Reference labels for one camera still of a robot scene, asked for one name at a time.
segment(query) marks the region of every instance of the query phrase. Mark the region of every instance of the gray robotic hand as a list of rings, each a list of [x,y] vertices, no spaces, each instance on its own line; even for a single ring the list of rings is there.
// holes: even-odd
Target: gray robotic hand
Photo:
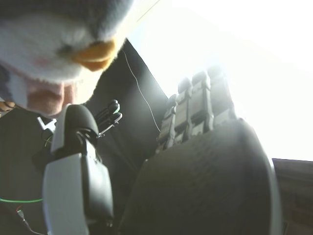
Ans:
[[[108,169],[97,158],[97,124],[82,105],[66,106],[56,125],[51,152],[56,160],[45,168],[43,205],[52,235],[88,235],[88,226],[113,218]]]

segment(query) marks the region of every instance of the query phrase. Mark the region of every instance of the white wire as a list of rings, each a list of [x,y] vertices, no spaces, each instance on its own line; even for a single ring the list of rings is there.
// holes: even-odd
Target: white wire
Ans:
[[[23,220],[24,223],[26,224],[27,228],[34,234],[37,234],[37,235],[45,235],[45,234],[41,234],[41,233],[38,233],[38,232],[35,232],[34,230],[31,229],[31,227],[29,226],[28,222],[24,219]]]
[[[140,89],[140,87],[139,87],[138,80],[137,80],[136,76],[134,75],[134,73],[133,73],[133,71],[132,71],[132,69],[131,69],[131,67],[130,67],[130,65],[129,65],[129,63],[128,63],[126,53],[125,53],[125,51],[123,51],[123,52],[124,52],[124,55],[125,55],[125,59],[126,59],[128,68],[129,68],[129,70],[131,71],[133,77],[134,77],[135,80],[136,80],[136,83],[137,83],[137,87],[138,87],[138,89],[139,89],[139,92],[140,92],[142,98],[145,100],[145,102],[147,103],[147,105],[148,105],[148,107],[149,107],[149,109],[150,109],[150,113],[151,113],[151,115],[152,115],[153,121],[155,122],[155,125],[156,125],[156,127],[157,127],[157,130],[158,130],[159,132],[161,132],[161,131],[160,131],[160,128],[157,126],[157,122],[156,122],[156,120],[155,120],[155,116],[153,115],[153,112],[152,112],[152,110],[151,110],[151,107],[150,107],[148,101],[146,100],[145,96],[144,96],[143,93],[141,92],[141,89]]]

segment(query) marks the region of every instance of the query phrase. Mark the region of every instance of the dark wall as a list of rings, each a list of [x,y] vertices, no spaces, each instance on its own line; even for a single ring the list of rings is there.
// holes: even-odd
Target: dark wall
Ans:
[[[167,97],[131,44],[126,42],[123,49],[160,125]],[[111,99],[119,101],[123,118],[99,142],[97,151],[109,168],[118,222],[142,162],[154,154],[158,135],[123,52],[103,74],[94,96],[86,106],[97,114]],[[13,110],[0,118],[0,198],[31,200],[41,197],[42,176],[32,164],[32,157],[44,146],[36,117],[34,113]],[[17,206],[0,204],[0,214],[14,218],[11,224],[6,224],[8,230],[21,234],[14,226],[19,222],[15,213]],[[23,210],[33,229],[46,233],[41,203],[24,205]]]

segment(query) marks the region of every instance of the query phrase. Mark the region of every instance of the plush toy's eye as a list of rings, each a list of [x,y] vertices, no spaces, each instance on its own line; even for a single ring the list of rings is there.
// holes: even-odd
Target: plush toy's eye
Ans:
[[[57,53],[59,55],[68,55],[71,52],[73,52],[73,47],[71,45],[64,45],[61,48],[58,49]]]

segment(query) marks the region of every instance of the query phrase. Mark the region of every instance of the stuffed animal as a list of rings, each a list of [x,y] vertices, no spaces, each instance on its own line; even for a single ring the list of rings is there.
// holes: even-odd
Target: stuffed animal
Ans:
[[[16,103],[55,118],[88,101],[125,41],[133,1],[1,0],[0,111]]]

